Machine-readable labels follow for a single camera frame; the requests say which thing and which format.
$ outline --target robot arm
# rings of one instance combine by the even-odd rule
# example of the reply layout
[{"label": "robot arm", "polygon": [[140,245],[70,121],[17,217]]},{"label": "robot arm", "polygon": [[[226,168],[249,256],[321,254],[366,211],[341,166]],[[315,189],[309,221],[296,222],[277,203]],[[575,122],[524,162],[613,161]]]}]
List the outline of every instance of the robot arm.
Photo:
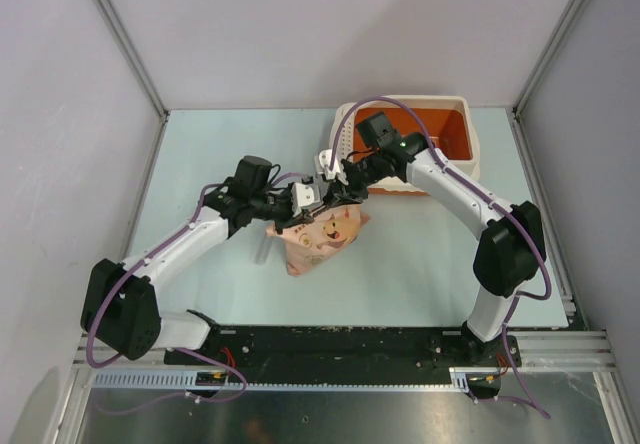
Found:
[{"label": "robot arm", "polygon": [[463,332],[481,345],[495,341],[517,291],[538,269],[529,245],[497,208],[510,210],[544,260],[539,210],[530,202],[516,206],[495,196],[457,169],[439,149],[428,149],[422,134],[401,136],[384,113],[365,119],[356,129],[373,153],[356,163],[343,160],[339,169],[344,170],[348,185],[335,184],[325,199],[340,201],[344,194],[364,199],[368,186],[397,176],[449,209],[478,240],[473,270],[481,287]]}]

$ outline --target white wall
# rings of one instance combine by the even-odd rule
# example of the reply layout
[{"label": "white wall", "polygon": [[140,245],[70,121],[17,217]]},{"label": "white wall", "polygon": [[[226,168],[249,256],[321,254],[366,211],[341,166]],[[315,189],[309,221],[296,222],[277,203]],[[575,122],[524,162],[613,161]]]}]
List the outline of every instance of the white wall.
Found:
[{"label": "white wall", "polygon": [[592,0],[524,112],[576,292],[640,414],[640,0]]},{"label": "white wall", "polygon": [[122,247],[158,119],[91,0],[0,0],[0,29],[0,442],[33,444],[89,271]]},{"label": "white wall", "polygon": [[511,105],[568,0],[113,0],[170,108]]}]

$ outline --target plastic bag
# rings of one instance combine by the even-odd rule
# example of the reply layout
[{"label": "plastic bag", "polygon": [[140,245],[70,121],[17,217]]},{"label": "plastic bag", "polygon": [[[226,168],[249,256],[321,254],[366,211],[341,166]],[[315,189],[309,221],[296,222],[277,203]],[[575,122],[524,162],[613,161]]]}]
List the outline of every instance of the plastic bag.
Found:
[{"label": "plastic bag", "polygon": [[267,235],[284,240],[287,272],[299,276],[345,249],[369,219],[359,204],[349,204],[319,214],[311,224],[284,229],[280,235],[271,225]]}]

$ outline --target black joint motor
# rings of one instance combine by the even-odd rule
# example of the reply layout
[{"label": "black joint motor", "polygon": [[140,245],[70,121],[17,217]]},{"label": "black joint motor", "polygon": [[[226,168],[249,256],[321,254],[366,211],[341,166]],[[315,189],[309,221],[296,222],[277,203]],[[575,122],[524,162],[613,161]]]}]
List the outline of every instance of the black joint motor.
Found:
[{"label": "black joint motor", "polygon": [[358,123],[356,130],[364,145],[376,151],[357,163],[365,174],[366,185],[391,176],[399,177],[406,182],[407,164],[415,159],[416,154],[427,148],[424,135],[413,132],[403,136],[382,111]]},{"label": "black joint motor", "polygon": [[249,199],[264,193],[269,183],[273,165],[266,159],[244,156],[236,167],[236,173],[229,180],[228,194],[232,197]]},{"label": "black joint motor", "polygon": [[[121,265],[103,259],[91,270],[80,325],[89,332],[105,297],[124,276]],[[160,335],[160,314],[151,283],[131,276],[109,304],[96,338],[128,359],[144,356]]]}]

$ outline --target purple cable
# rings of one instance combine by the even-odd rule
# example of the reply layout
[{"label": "purple cable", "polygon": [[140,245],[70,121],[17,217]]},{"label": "purple cable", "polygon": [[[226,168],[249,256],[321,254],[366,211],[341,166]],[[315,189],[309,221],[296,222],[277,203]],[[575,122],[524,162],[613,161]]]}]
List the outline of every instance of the purple cable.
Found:
[{"label": "purple cable", "polygon": [[271,185],[275,186],[276,184],[280,184],[282,181],[289,179],[290,177],[309,177],[309,174],[305,174],[304,172],[287,172],[275,179]]},{"label": "purple cable", "polygon": [[[336,135],[333,139],[333,147],[332,147],[332,156],[336,155],[336,152],[338,150],[338,141],[340,139],[340,133],[342,132],[342,128],[344,127],[345,123],[347,122],[347,119],[349,119],[349,117],[351,116],[351,114],[353,114],[360,106],[362,106],[363,104],[368,104],[370,102],[376,102],[376,101],[382,101],[382,102],[388,102],[390,104],[393,104],[395,106],[398,106],[401,109],[404,109],[405,111],[407,111],[409,113],[409,115],[418,123],[418,125],[420,126],[420,129],[422,130],[424,137],[427,141],[427,146],[429,147],[429,152],[430,154],[433,156],[433,159],[436,161],[436,163],[440,166],[440,168],[442,168],[444,170],[444,172],[446,172],[447,174],[449,174],[451,177],[453,177],[456,181],[458,181],[461,185],[463,185],[464,187],[466,187],[467,189],[469,189],[471,192],[473,192],[474,194],[476,194],[480,199],[482,199],[485,203],[487,203],[489,205],[489,207],[493,207],[495,208],[500,214],[502,214],[505,218],[507,218],[507,220],[509,220],[509,222],[511,224],[514,225],[514,227],[518,230],[518,232],[522,235],[522,237],[524,238],[525,242],[527,243],[527,245],[529,246],[529,248],[531,249],[531,252],[533,253],[536,262],[538,264],[538,267],[540,267],[540,271],[542,272],[542,277],[544,279],[544,284],[545,284],[545,292],[543,295],[537,295],[537,294],[532,294],[530,292],[526,292],[526,291],[518,291],[516,292],[516,295],[513,299],[513,302],[511,303],[511,307],[509,308],[509,311],[507,312],[507,315],[504,319],[504,322],[502,323],[502,343],[505,349],[505,353],[507,354],[507,358],[509,359],[509,364],[511,365],[511,368],[513,369],[513,374],[516,376],[516,379],[518,380],[518,383],[520,384],[520,386],[522,387],[523,392],[527,395],[527,397],[529,398],[529,401],[526,401],[525,399],[522,399],[520,397],[512,397],[512,396],[505,396],[503,398],[501,398],[502,400],[508,400],[508,401],[512,401],[512,402],[518,402],[521,404],[526,404],[530,407],[533,407],[534,409],[536,409],[544,418],[546,419],[551,419],[551,416],[549,415],[549,413],[547,411],[545,411],[540,404],[538,404],[538,402],[534,399],[531,390],[529,389],[529,387],[527,386],[527,383],[524,381],[524,378],[522,377],[522,375],[520,374],[520,371],[518,371],[518,368],[515,365],[515,362],[513,361],[513,358],[511,357],[511,353],[508,351],[509,350],[509,346],[508,346],[508,342],[507,342],[507,326],[509,324],[509,321],[511,320],[511,317],[513,317],[513,314],[516,310],[516,307],[518,306],[518,302],[520,300],[520,297],[524,296],[524,297],[529,297],[531,299],[535,299],[538,301],[545,301],[547,299],[549,299],[551,297],[551,293],[553,290],[553,286],[551,284],[551,277],[549,276],[549,272],[547,270],[547,267],[544,263],[544,259],[542,258],[542,255],[540,254],[540,251],[538,251],[538,248],[536,247],[535,243],[533,242],[533,239],[531,239],[531,236],[529,235],[529,233],[527,232],[527,230],[522,226],[522,224],[520,224],[518,222],[518,220],[513,217],[513,215],[511,215],[511,213],[509,211],[507,211],[506,209],[504,209],[500,204],[498,204],[497,202],[494,201],[492,195],[493,193],[485,193],[482,189],[480,189],[478,186],[476,186],[473,182],[467,180],[464,176],[462,176],[461,174],[459,174],[458,172],[454,171],[453,169],[451,169],[450,167],[446,166],[446,163],[440,158],[440,156],[438,155],[438,153],[436,152],[436,147],[433,144],[433,141],[431,140],[431,137],[429,136],[429,133],[427,132],[427,128],[424,125],[424,123],[422,122],[422,120],[420,119],[420,117],[410,108],[408,107],[406,104],[390,98],[390,97],[372,97],[369,99],[363,99],[359,102],[356,102],[353,106],[351,106],[351,108],[347,111],[347,113],[344,115],[344,117],[342,118],[342,121],[340,121],[340,125],[338,126],[338,129],[336,130]],[[335,163],[336,159],[333,159],[331,161],[331,166],[329,167],[329,169],[333,169],[333,164]]]},{"label": "purple cable", "polygon": [[333,146],[331,147],[331,155],[333,156],[333,159],[331,160],[331,164],[329,165],[329,170],[333,171],[333,166],[337,161],[336,153],[338,152],[338,142],[340,141],[340,133],[342,132],[342,128],[347,123],[347,120],[349,119],[349,117],[351,117],[351,114],[357,111],[358,108],[360,106],[363,106],[364,104],[369,104],[370,102],[378,102],[378,101],[388,102],[389,104],[398,106],[399,108],[404,109],[406,112],[408,112],[409,115],[413,117],[413,119],[418,123],[418,125],[420,126],[420,129],[422,130],[422,133],[424,134],[424,137],[426,137],[427,145],[429,146],[429,152],[431,153],[435,161],[438,163],[438,165],[440,165],[440,167],[444,167],[445,164],[442,161],[442,159],[440,159],[440,156],[436,153],[436,146],[433,144],[431,137],[429,137],[427,128],[425,127],[420,117],[414,112],[414,110],[411,109],[406,104],[396,99],[393,99],[391,97],[378,96],[378,97],[369,97],[367,99],[362,99],[361,101],[356,102],[353,106],[351,106],[351,108],[344,115],[344,117],[342,118],[342,121],[340,121],[340,124],[338,125],[338,129],[336,130],[336,135],[333,138]]},{"label": "purple cable", "polygon": [[95,407],[96,409],[98,409],[99,412],[101,412],[102,414],[106,414],[108,416],[126,416],[128,414],[134,414],[136,412],[142,411],[144,409],[147,409],[151,406],[156,405],[159,402],[162,401],[166,401],[167,399],[173,399],[176,397],[191,397],[194,400],[199,399],[198,402],[202,401],[202,402],[209,402],[209,403],[220,403],[220,402],[229,402],[229,401],[233,401],[237,398],[239,398],[242,394],[244,394],[247,391],[247,388],[249,387],[249,384],[247,383],[247,380],[245,379],[245,377],[242,375],[241,372],[239,372],[238,370],[234,369],[233,367],[230,367],[226,364],[223,364],[221,362],[215,361],[213,359],[210,359],[208,357],[205,357],[201,354],[198,354],[197,352],[193,352],[190,351],[189,349],[182,349],[182,348],[177,348],[176,351],[180,351],[183,352],[184,354],[188,354],[192,357],[195,357],[197,359],[200,359],[201,361],[204,361],[208,364],[212,364],[214,366],[218,366],[218,367],[222,367],[223,369],[226,369],[227,371],[231,372],[232,374],[235,374],[238,379],[240,379],[240,382],[242,383],[242,388],[235,394],[232,394],[231,396],[228,397],[223,397],[223,398],[215,398],[215,397],[202,397],[202,396],[198,396],[198,395],[194,395],[194,394],[187,394],[187,391],[177,391],[177,392],[170,392],[169,394],[163,394],[162,396],[156,397],[155,399],[151,399],[150,401],[145,402],[144,404],[140,404],[138,406],[132,407],[130,409],[124,409],[121,411],[112,411],[109,409],[104,409],[102,406],[100,406],[100,404],[96,404]]}]

